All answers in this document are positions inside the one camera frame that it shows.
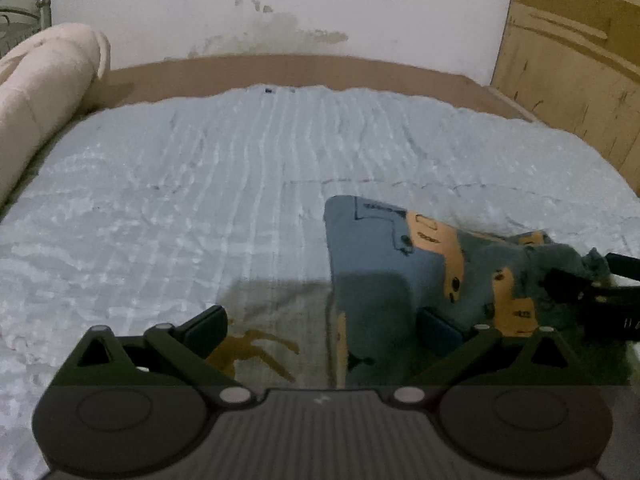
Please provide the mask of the blue pants with orange cars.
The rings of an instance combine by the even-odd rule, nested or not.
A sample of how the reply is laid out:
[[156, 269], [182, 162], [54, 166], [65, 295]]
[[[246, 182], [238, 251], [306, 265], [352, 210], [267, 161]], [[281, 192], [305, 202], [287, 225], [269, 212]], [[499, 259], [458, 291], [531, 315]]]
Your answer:
[[516, 338], [554, 327], [595, 382], [628, 382], [624, 342], [591, 335], [577, 309], [544, 300], [544, 276], [553, 269], [611, 281], [596, 250], [581, 255], [542, 231], [511, 237], [465, 231], [351, 195], [326, 201], [324, 225], [337, 308], [338, 379], [345, 386], [401, 385], [423, 309], [458, 330], [485, 323]]

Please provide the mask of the light blue quilted bed cover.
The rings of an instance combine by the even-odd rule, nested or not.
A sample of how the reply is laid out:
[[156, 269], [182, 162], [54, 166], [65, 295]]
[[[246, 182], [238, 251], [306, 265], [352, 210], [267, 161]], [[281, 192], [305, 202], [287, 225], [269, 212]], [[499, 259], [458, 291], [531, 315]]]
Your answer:
[[85, 330], [139, 335], [224, 306], [262, 330], [251, 386], [333, 379], [324, 205], [543, 230], [636, 256], [639, 201], [577, 136], [367, 89], [255, 86], [104, 110], [61, 131], [1, 215], [1, 474], [46, 470], [30, 420]]

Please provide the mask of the brown wooden bed board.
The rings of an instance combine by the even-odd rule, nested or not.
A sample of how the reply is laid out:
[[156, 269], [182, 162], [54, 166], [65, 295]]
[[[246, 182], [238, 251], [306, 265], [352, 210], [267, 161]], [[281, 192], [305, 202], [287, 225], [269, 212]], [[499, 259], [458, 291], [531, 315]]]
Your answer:
[[88, 97], [88, 110], [186, 96], [214, 96], [256, 84], [366, 88], [428, 96], [454, 107], [532, 122], [535, 117], [497, 90], [437, 70], [333, 55], [227, 55], [165, 61], [112, 70]]

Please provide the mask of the rolled cream duvet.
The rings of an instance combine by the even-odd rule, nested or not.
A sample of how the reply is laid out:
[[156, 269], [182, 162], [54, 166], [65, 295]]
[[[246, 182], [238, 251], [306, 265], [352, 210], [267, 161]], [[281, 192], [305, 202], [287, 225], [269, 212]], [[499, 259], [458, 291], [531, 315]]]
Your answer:
[[78, 23], [38, 32], [1, 59], [2, 200], [40, 148], [93, 107], [110, 70], [104, 33]]

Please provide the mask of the ornate metal headboard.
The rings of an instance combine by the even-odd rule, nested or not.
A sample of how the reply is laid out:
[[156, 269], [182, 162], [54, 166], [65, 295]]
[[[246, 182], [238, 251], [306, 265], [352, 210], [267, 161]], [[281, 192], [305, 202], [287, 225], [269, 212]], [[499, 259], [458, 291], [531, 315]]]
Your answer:
[[36, 0], [33, 9], [2, 6], [0, 18], [0, 58], [4, 58], [21, 42], [51, 26], [51, 0]]

